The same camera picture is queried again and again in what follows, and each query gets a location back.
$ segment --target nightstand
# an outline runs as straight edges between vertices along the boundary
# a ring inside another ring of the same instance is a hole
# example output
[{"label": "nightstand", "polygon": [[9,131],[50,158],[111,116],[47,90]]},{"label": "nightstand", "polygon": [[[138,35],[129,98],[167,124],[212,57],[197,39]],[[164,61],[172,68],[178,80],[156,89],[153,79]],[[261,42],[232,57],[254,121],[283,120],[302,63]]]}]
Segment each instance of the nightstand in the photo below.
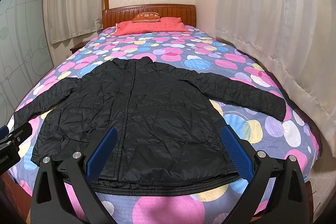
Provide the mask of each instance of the nightstand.
[{"label": "nightstand", "polygon": [[74,54],[76,51],[78,51],[80,48],[83,48],[86,44],[88,44],[89,41],[83,41],[80,42],[79,44],[75,45],[74,47],[72,47],[70,49],[70,51],[72,52],[72,54]]}]

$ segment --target jacket sleeve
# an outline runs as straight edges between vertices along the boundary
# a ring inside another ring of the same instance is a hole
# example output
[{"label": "jacket sleeve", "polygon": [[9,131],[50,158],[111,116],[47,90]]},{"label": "jacket sleeve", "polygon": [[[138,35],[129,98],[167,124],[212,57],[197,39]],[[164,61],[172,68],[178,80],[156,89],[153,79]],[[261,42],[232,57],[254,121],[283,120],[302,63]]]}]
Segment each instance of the jacket sleeve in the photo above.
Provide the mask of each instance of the jacket sleeve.
[{"label": "jacket sleeve", "polygon": [[40,115],[64,101],[79,87],[80,82],[81,79],[78,78],[64,78],[49,90],[41,93],[28,105],[14,112],[14,129],[28,122],[33,116]]},{"label": "jacket sleeve", "polygon": [[190,83],[209,99],[263,112],[279,121],[285,118],[285,100],[270,92],[214,73],[197,73],[173,66],[168,70],[176,80]]}]

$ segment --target jacket hem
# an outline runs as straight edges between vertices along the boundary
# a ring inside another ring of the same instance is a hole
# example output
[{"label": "jacket hem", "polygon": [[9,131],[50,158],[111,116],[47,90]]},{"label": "jacket hem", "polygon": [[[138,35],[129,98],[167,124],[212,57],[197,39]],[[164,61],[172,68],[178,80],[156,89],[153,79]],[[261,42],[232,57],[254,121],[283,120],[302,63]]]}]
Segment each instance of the jacket hem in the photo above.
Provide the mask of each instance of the jacket hem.
[{"label": "jacket hem", "polygon": [[[156,186],[141,186],[141,189],[123,189],[123,188],[111,188],[105,185],[91,184],[93,190],[98,193],[112,194],[112,195],[125,195],[125,196],[182,196],[191,195],[196,193],[202,193],[209,191],[220,186],[229,184],[239,179],[238,173],[228,174],[225,177],[216,178],[210,182],[199,182],[197,184],[180,187],[162,187]],[[64,179],[66,183],[71,184],[70,180]]]}]

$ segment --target yellow circle pattern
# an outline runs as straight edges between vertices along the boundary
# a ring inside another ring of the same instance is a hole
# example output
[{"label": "yellow circle pattern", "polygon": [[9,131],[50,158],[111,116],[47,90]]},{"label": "yellow circle pattern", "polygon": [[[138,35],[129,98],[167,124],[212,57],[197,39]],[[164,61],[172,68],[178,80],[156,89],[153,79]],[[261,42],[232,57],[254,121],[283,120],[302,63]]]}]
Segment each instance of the yellow circle pattern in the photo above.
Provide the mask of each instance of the yellow circle pattern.
[{"label": "yellow circle pattern", "polygon": [[142,45],[142,44],[145,44],[145,43],[146,43],[146,40],[134,41],[135,45]]},{"label": "yellow circle pattern", "polygon": [[263,138],[263,129],[257,120],[247,121],[251,128],[251,136],[249,138],[249,143],[258,143]]},{"label": "yellow circle pattern", "polygon": [[198,200],[198,201],[209,202],[209,201],[216,200],[220,198],[222,195],[224,195],[228,187],[229,185],[227,184],[227,185],[220,186],[216,189],[212,189],[212,190],[205,191],[205,192],[198,193],[198,194],[193,194],[190,196],[191,198]]},{"label": "yellow circle pattern", "polygon": [[219,114],[221,114],[221,116],[223,116],[223,110],[222,110],[221,106],[214,100],[209,100],[209,101],[211,102],[213,107],[219,112]]},{"label": "yellow circle pattern", "polygon": [[264,71],[264,69],[260,67],[257,63],[254,63],[252,66],[259,71]]},{"label": "yellow circle pattern", "polygon": [[55,109],[55,107],[53,107],[53,108],[51,108],[49,111],[47,111],[47,112],[44,112],[42,115],[41,115],[41,119],[45,119],[46,117],[47,117],[47,115],[49,114],[49,112],[51,112],[52,110],[54,110]]},{"label": "yellow circle pattern", "polygon": [[30,138],[26,139],[21,145],[19,145],[19,156],[20,158],[23,158],[24,155],[27,153],[28,149],[30,147]]},{"label": "yellow circle pattern", "polygon": [[206,47],[204,47],[206,50],[208,50],[208,51],[215,51],[215,50],[217,50],[217,48],[216,47],[213,47],[213,46],[206,46]]},{"label": "yellow circle pattern", "polygon": [[62,80],[65,77],[68,77],[71,74],[71,71],[66,71],[65,73],[61,74],[57,79]]},{"label": "yellow circle pattern", "polygon": [[135,52],[137,50],[138,50],[138,48],[130,48],[128,50],[125,50],[124,52],[130,53],[130,52]]}]

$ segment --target blue gripper pad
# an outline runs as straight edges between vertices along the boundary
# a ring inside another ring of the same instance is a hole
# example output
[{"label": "blue gripper pad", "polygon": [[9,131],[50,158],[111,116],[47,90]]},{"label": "blue gripper pad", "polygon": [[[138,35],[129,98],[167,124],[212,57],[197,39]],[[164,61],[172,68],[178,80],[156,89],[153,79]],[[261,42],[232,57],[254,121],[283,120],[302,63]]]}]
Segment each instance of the blue gripper pad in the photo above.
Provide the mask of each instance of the blue gripper pad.
[{"label": "blue gripper pad", "polygon": [[250,183],[254,177],[253,163],[250,157],[242,148],[228,126],[222,128],[220,138],[239,175]]},{"label": "blue gripper pad", "polygon": [[103,170],[107,159],[112,154],[118,139],[117,130],[112,127],[103,140],[98,145],[95,152],[86,164],[85,179],[88,183],[97,180]]},{"label": "blue gripper pad", "polygon": [[9,134],[9,129],[6,126],[0,128],[0,140],[4,139]]}]

